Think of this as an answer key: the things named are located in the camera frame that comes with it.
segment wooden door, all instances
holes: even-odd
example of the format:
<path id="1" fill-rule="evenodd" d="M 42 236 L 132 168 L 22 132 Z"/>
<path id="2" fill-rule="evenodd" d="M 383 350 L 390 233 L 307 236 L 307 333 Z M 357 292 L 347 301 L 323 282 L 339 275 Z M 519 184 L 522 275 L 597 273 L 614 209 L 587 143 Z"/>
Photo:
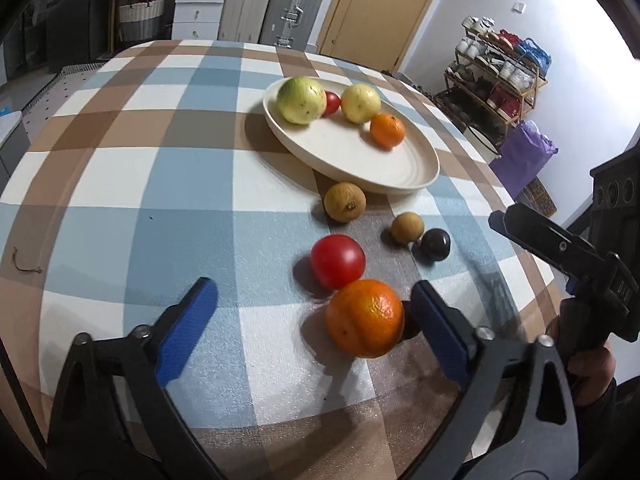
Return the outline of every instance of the wooden door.
<path id="1" fill-rule="evenodd" d="M 427 1 L 339 0 L 320 52 L 392 70 Z"/>

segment orange on plate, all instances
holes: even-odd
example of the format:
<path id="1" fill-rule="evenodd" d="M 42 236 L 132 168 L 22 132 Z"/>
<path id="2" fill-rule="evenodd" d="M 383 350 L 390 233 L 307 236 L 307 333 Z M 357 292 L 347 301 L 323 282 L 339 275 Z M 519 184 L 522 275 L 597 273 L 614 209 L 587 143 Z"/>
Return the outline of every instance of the orange on plate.
<path id="1" fill-rule="evenodd" d="M 402 336 L 404 309 L 394 290 L 378 280 L 341 288 L 324 312 L 329 334 L 354 357 L 380 357 Z"/>
<path id="2" fill-rule="evenodd" d="M 390 114 L 376 115 L 371 120 L 369 131 L 373 140 L 386 150 L 400 144 L 406 133 L 402 121 Z"/>

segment red tomato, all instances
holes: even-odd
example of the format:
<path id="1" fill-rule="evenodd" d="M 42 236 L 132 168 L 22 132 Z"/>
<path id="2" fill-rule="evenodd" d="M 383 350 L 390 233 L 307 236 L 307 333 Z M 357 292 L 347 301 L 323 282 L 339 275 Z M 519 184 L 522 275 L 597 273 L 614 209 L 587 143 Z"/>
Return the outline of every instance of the red tomato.
<path id="1" fill-rule="evenodd" d="M 333 92 L 324 92 L 326 94 L 326 110 L 323 117 L 328 117 L 331 114 L 335 114 L 337 109 L 340 108 L 340 98 Z"/>
<path id="2" fill-rule="evenodd" d="M 311 268 L 325 288 L 338 290 L 359 280 L 366 259 L 362 247 L 345 235 L 329 235 L 311 249 Z"/>

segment hand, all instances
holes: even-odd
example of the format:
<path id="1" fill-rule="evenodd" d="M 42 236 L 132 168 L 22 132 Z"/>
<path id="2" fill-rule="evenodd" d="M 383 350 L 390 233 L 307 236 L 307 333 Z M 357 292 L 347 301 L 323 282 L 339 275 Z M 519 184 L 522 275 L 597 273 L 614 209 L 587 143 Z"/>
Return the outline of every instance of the hand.
<path id="1" fill-rule="evenodd" d="M 559 317 L 555 317 L 546 328 L 546 333 L 558 339 Z M 569 359 L 566 367 L 569 373 L 584 378 L 583 383 L 574 392 L 574 405 L 589 406 L 607 391 L 616 371 L 616 359 L 611 353 L 611 345 L 607 341 L 604 346 L 595 350 L 578 352 Z"/>

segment tablecloth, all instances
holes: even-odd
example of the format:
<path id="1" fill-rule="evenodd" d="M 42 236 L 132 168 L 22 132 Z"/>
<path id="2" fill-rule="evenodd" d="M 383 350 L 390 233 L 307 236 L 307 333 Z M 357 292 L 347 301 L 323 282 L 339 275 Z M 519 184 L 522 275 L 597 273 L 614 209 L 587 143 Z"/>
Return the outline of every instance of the tablecloth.
<path id="1" fill-rule="evenodd" d="M 361 218 L 329 222 L 332 181 L 288 153 L 262 113 L 267 86 L 297 75 L 375 86 L 431 141 L 440 177 L 411 196 L 367 194 Z M 218 309 L 168 392 L 230 478 L 396 478 L 458 391 L 422 336 L 374 360 L 338 350 L 306 255 L 322 236 L 350 235 L 365 276 L 403 299 L 426 278 L 474 325 L 532 338 L 560 298 L 547 264 L 489 229 L 510 203 L 468 140 L 394 78 L 258 44 L 142 44 L 54 113 L 2 194 L 0 336 L 46 429 L 76 333 L 122 336 L 210 276 Z M 408 210 L 450 233 L 447 260 L 385 240 Z"/>

